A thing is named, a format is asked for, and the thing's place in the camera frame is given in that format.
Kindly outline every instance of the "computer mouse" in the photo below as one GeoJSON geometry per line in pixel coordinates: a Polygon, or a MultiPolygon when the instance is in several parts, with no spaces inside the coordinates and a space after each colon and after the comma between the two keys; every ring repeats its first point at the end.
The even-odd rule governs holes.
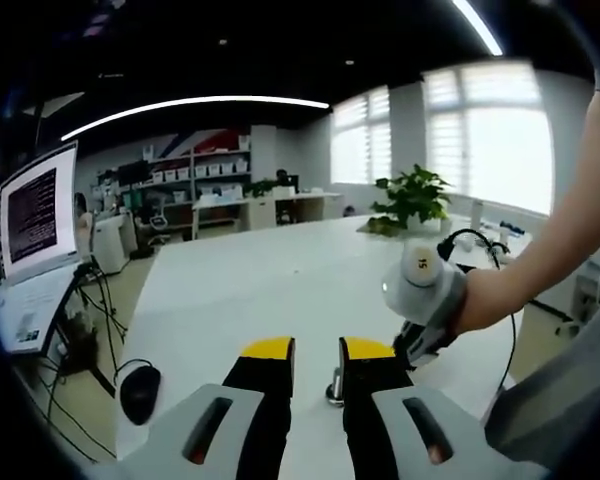
{"type": "Polygon", "coordinates": [[[156,406],[160,387],[160,371],[144,365],[125,377],[120,385],[120,405],[135,425],[144,425],[156,406]]]}

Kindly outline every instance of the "laptop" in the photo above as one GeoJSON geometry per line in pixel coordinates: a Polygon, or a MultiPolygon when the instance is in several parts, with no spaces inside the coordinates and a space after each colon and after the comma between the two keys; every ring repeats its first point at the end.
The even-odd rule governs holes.
{"type": "Polygon", "coordinates": [[[77,142],[16,172],[0,190],[0,339],[7,353],[41,352],[81,264],[74,228],[77,142]]]}

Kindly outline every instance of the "window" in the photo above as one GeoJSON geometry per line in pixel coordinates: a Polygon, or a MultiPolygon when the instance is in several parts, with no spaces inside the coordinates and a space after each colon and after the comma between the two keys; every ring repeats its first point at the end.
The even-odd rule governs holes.
{"type": "Polygon", "coordinates": [[[373,184],[391,176],[389,90],[371,90],[334,107],[331,183],[373,184]]]}
{"type": "Polygon", "coordinates": [[[427,165],[449,191],[549,214],[551,128],[533,69],[522,62],[425,75],[427,165]]]}

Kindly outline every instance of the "human arm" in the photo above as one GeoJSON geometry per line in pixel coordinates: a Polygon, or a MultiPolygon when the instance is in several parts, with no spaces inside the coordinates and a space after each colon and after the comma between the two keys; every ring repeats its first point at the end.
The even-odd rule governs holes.
{"type": "Polygon", "coordinates": [[[540,235],[500,272],[474,270],[456,330],[486,328],[566,278],[600,247],[600,92],[585,118],[576,176],[540,235]]]}

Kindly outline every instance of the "laptop screen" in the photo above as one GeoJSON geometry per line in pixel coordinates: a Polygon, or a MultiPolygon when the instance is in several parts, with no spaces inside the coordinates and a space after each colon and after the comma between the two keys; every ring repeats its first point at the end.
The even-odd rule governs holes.
{"type": "Polygon", "coordinates": [[[67,145],[16,173],[2,187],[0,241],[5,278],[76,251],[73,179],[77,144],[67,145]]]}

